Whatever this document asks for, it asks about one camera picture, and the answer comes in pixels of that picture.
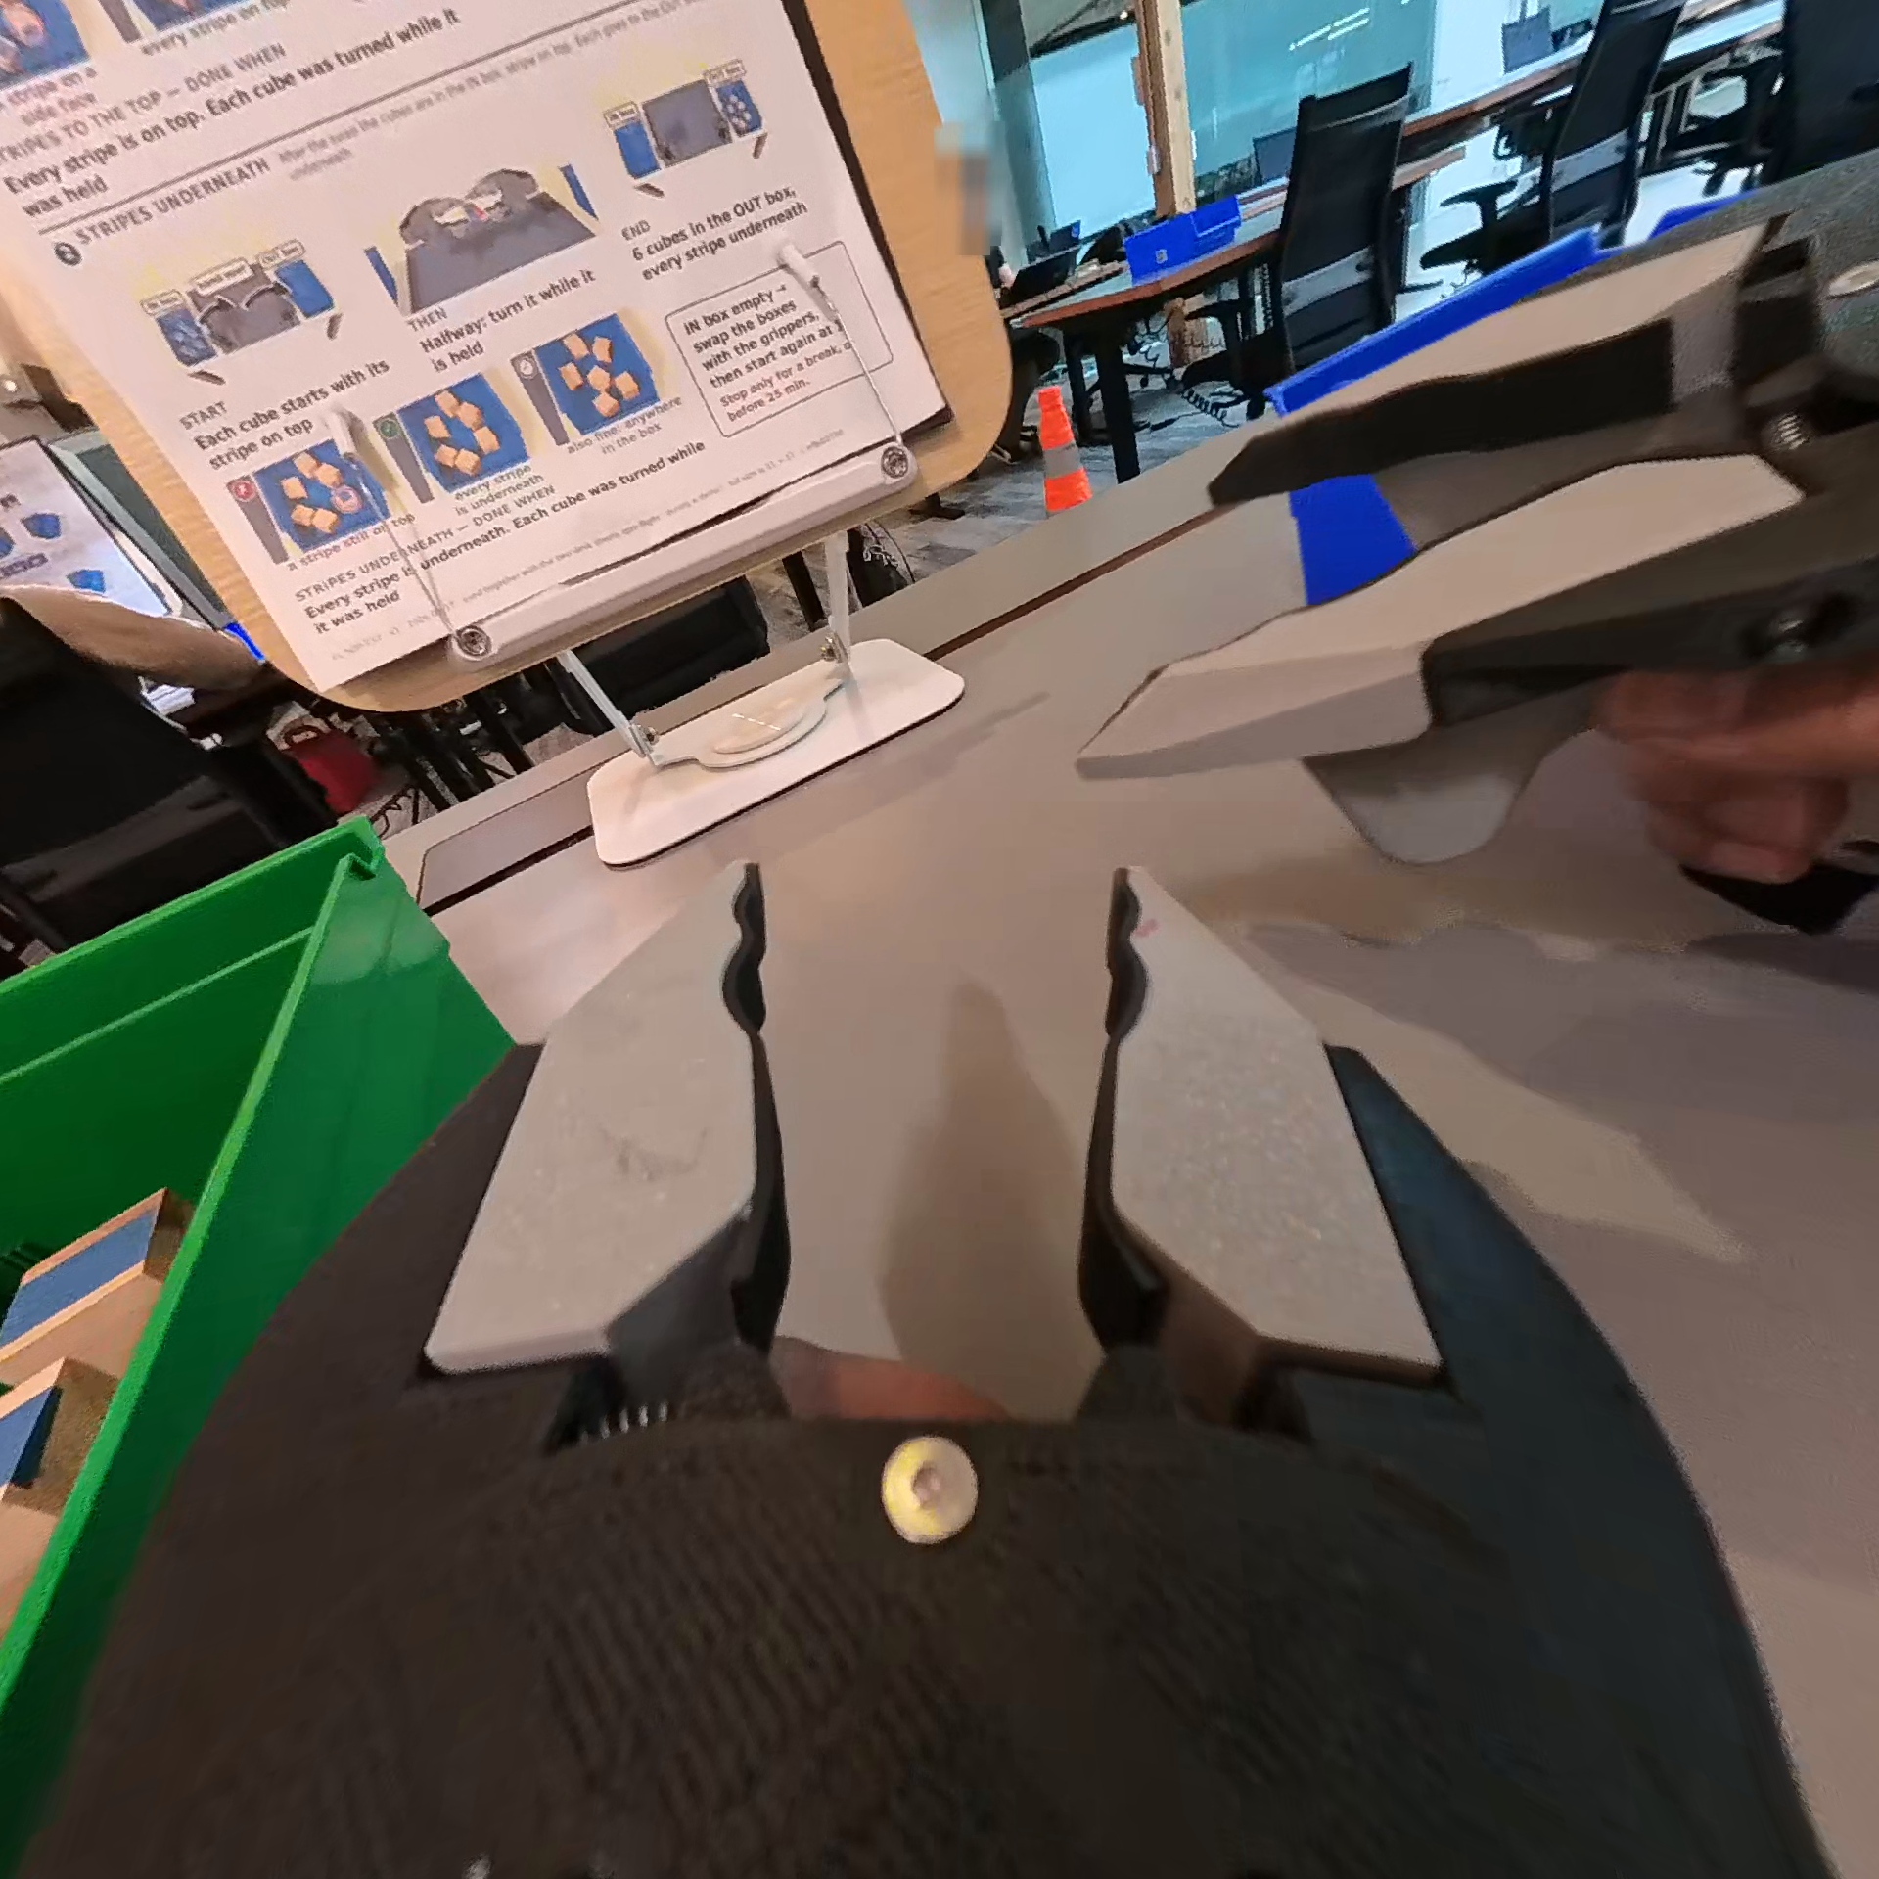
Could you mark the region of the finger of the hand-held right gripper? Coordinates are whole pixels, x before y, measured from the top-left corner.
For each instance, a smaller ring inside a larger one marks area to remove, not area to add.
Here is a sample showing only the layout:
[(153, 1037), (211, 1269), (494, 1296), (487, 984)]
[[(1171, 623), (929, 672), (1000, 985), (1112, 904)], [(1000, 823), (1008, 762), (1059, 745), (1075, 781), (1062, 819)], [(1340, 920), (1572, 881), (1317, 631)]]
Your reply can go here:
[(1153, 671), (1075, 757), (1138, 781), (1402, 745), (1432, 726), (1422, 657), (1478, 626), (1800, 503), (1753, 456), (1624, 462), (1455, 532), (1393, 573)]
[(1735, 387), (1735, 324), (1765, 226), (1559, 287), (1256, 428), (1209, 480), (1215, 507), (1444, 456), (1585, 437)]

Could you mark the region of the green plastic bin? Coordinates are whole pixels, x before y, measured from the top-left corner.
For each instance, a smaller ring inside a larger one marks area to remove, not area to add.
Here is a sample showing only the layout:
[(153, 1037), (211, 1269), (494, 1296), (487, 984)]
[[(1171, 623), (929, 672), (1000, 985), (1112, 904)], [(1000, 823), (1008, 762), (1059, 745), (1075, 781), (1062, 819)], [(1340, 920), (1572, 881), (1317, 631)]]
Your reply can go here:
[(5, 1870), (56, 1785), (145, 1529), (275, 1305), (510, 1032), (365, 824), (8, 979), (5, 1252), (195, 1211), (5, 1639)]

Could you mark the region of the instruction sheet on stand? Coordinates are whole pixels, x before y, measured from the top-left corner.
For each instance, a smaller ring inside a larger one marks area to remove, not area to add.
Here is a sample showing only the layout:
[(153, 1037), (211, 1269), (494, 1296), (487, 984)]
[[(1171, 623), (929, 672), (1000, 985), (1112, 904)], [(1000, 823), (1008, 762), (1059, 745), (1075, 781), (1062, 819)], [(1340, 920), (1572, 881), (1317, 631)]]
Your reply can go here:
[[(674, 730), (651, 730), (601, 699), (595, 679), (572, 659), (575, 649), (592, 638), (639, 623), (790, 553), (818, 549), (828, 576), (841, 579), (845, 532), (916, 501), (942, 473), (971, 465), (996, 425), (1001, 388), (977, 390), (971, 375), (973, 367), (1001, 374), (1000, 320), (977, 277), (971, 244), (957, 233), (959, 186), (942, 170), (948, 153), (936, 143), (942, 129), (908, 20), (898, 3), (788, 6), (809, 47), (816, 83), (835, 107), (839, 143), (859, 174), (948, 413), (911, 432), (903, 446), (882, 452), (878, 462), (848, 461), (790, 492), (779, 507), (684, 534), (609, 569), (603, 579), (579, 579), (530, 607), (454, 631), (441, 646), (338, 693), (321, 693), (382, 710), (419, 708), (557, 657), (618, 725), (622, 750), (601, 762), (590, 783), (595, 846), (609, 865), (669, 855), (929, 725), (963, 693), (963, 679), (930, 655), (895, 641), (859, 641), (850, 623), (853, 604), (836, 595), (829, 597), (829, 621), (809, 640), (809, 651), (795, 653), (795, 669), (736, 677), (728, 701)], [(65, 351), (46, 320), (24, 312), (27, 301), (7, 277), (5, 299), (46, 369), (98, 419), (225, 604), (237, 593), (237, 573), (223, 560), (223, 546), (203, 523), (199, 506), (176, 490), (161, 462), (141, 453), (145, 441), (133, 425), (104, 408), (101, 383)], [(319, 693), (271, 623), (251, 640), (282, 672)]]

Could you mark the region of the blue plastic bin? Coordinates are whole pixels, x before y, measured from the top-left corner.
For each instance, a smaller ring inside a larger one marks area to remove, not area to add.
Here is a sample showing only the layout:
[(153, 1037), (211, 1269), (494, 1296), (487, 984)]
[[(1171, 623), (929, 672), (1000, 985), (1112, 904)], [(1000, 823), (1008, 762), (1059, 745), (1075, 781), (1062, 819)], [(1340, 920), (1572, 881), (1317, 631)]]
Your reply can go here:
[[(1584, 275), (1606, 255), (1588, 233), (1552, 240), (1506, 273), (1461, 287), (1425, 310), (1412, 312), (1341, 353), (1303, 367), (1270, 394), (1282, 418), (1294, 418), (1330, 399), (1354, 407), (1374, 378), (1396, 383), (1425, 351), (1455, 349), (1478, 322), (1503, 312)], [(1529, 601), (1544, 576), (1632, 567), (1651, 553), (1690, 546), (1699, 536), (1699, 498), (1722, 498), (1724, 521), (1747, 521), (1769, 510), (1771, 471), (1722, 468), (1698, 469), (1692, 492), (1671, 492), (1675, 461), (1614, 465), (1597, 475), (1544, 492), (1524, 518), (1515, 510), (1473, 527), (1415, 536), (1422, 510), (1458, 507), (1454, 487), (1465, 457), (1404, 462), (1388, 475), (1333, 475), (1288, 492), (1300, 541), (1303, 599), (1311, 605), (1345, 605), (1350, 595), (1386, 579), (1407, 560), (1434, 549), (1435, 565), (1410, 576), (1407, 595), (1417, 623), (1455, 626), (1488, 617), (1489, 604)]]

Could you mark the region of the brown background desk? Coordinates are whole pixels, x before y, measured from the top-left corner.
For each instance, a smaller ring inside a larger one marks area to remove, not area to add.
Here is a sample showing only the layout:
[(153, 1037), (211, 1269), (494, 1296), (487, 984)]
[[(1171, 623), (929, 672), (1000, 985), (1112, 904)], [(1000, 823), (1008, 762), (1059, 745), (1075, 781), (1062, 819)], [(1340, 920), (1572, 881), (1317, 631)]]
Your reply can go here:
[[(1393, 177), (1398, 275), (1402, 267), (1402, 202), (1415, 186), (1454, 158), (1451, 150), (1412, 161), (1398, 158)], [(1244, 390), (1253, 407), (1259, 407), (1264, 394), (1286, 378), (1272, 279), (1283, 193), (1286, 188), (1280, 193), (1256, 196), (1253, 219), (1240, 229), (1237, 240), (1194, 266), (1146, 282), (1133, 282), (1130, 273), (1120, 273), (1021, 317), (1026, 329), (1040, 325), (1059, 336), (1068, 369), (1075, 369), (1080, 360), (1092, 360), (1101, 399), (1101, 434), (1110, 443), (1118, 483), (1131, 480), (1140, 471), (1130, 369), (1123, 360), (1124, 341), (1138, 324), (1163, 314), (1165, 324), (1174, 325), (1177, 314), (1193, 299), (1201, 299), (1201, 314), (1215, 320), (1224, 330), (1224, 351), (1203, 358), (1207, 369), (1220, 369), (1228, 384)]]

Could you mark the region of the black office chair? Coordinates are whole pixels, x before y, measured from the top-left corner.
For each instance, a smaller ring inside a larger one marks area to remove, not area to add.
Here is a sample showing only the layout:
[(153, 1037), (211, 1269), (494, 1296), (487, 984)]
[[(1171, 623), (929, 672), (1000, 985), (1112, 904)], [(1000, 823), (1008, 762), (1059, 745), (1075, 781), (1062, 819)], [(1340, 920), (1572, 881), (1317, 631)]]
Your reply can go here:
[(1393, 322), (1396, 186), (1413, 67), (1307, 95), (1272, 262), (1283, 374)]
[(1563, 104), (1548, 119), (1537, 186), (1510, 206), (1507, 180), (1473, 200), (1480, 226), (1425, 249), (1422, 266), (1489, 275), (1569, 233), (1613, 239), (1637, 193), (1637, 131), (1682, 1), (1604, 1)]

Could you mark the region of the orange striped traffic cone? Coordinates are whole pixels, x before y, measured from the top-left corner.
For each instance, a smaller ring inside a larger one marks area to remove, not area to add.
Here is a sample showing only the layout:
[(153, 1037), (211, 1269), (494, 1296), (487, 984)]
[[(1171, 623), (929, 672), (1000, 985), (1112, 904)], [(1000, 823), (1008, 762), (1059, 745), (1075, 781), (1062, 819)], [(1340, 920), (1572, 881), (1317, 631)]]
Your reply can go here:
[(1092, 480), (1077, 452), (1064, 390), (1050, 383), (1038, 390), (1038, 443), (1047, 516), (1089, 503)]

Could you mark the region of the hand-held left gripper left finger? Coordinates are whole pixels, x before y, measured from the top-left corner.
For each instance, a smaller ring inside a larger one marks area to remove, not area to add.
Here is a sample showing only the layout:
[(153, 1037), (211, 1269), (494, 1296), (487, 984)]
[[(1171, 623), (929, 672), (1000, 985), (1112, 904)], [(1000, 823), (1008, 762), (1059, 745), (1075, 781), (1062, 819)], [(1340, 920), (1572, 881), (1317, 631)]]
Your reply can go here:
[(764, 946), (740, 860), (552, 1021), (438, 1305), (436, 1371), (770, 1350), (792, 1257)]

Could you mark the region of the person's right hand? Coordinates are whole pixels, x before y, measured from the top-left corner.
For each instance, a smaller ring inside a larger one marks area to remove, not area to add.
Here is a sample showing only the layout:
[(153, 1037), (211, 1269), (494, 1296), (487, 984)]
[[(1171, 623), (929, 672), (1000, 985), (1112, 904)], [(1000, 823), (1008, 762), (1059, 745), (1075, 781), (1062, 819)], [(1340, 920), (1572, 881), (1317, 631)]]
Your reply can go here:
[(1594, 720), (1662, 855), (1785, 885), (1831, 851), (1876, 774), (1876, 662), (1625, 672)]

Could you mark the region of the small printed paper sheet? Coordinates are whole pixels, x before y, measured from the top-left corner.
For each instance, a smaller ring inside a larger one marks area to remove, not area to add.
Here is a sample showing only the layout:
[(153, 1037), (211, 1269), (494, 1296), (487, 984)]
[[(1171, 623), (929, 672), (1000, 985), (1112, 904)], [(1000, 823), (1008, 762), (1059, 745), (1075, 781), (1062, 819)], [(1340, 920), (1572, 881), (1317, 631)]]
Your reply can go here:
[(3, 446), (3, 582), (170, 617), (168, 595), (35, 441)]

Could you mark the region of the blue storage crate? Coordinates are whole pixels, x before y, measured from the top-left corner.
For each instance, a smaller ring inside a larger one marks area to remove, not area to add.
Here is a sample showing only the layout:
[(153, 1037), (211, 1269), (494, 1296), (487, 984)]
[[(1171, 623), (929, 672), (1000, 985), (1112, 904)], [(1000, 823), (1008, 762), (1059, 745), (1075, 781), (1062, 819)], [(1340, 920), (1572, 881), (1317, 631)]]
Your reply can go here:
[(1133, 282), (1169, 275), (1233, 245), (1241, 228), (1241, 202), (1224, 193), (1171, 219), (1140, 226), (1123, 239)]

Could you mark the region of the printed instruction sheet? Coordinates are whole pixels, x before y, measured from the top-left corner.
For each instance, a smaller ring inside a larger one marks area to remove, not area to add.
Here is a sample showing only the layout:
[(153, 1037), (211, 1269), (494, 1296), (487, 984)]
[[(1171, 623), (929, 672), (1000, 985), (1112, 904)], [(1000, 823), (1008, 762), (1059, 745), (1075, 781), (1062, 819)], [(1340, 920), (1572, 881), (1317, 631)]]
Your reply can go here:
[(788, 3), (5, 3), (5, 277), (338, 693), (948, 413)]

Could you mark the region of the red bag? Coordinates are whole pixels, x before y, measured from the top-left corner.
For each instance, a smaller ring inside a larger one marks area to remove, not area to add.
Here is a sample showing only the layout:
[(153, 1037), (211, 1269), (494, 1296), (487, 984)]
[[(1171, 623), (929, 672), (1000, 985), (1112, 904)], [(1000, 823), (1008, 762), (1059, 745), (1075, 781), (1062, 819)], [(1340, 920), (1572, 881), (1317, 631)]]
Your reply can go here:
[(335, 816), (358, 812), (377, 787), (381, 771), (370, 753), (334, 725), (302, 715), (289, 720), (275, 742), (319, 789)]

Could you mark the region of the wooden cube with blue stripe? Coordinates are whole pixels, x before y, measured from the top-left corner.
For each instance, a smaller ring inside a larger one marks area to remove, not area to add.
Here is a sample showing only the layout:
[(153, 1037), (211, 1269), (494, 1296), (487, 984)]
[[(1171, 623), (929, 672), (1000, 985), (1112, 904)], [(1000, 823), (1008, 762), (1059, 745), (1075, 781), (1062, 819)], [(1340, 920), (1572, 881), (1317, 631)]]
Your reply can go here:
[(3, 1507), (57, 1517), (103, 1431), (120, 1379), (61, 1358), (3, 1397)]
[(28, 1268), (5, 1305), (5, 1390), (65, 1359), (120, 1379), (193, 1216), (185, 1197), (158, 1190)]

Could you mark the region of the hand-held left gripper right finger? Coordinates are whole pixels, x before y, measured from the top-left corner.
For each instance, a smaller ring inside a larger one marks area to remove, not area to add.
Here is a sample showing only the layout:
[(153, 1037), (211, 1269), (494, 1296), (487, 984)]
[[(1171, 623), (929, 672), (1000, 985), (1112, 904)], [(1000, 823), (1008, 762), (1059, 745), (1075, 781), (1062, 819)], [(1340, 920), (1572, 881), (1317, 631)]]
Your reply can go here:
[(1177, 1389), (1288, 1368), (1413, 1387), (1441, 1350), (1330, 1054), (1280, 988), (1123, 865), (1077, 1300)]

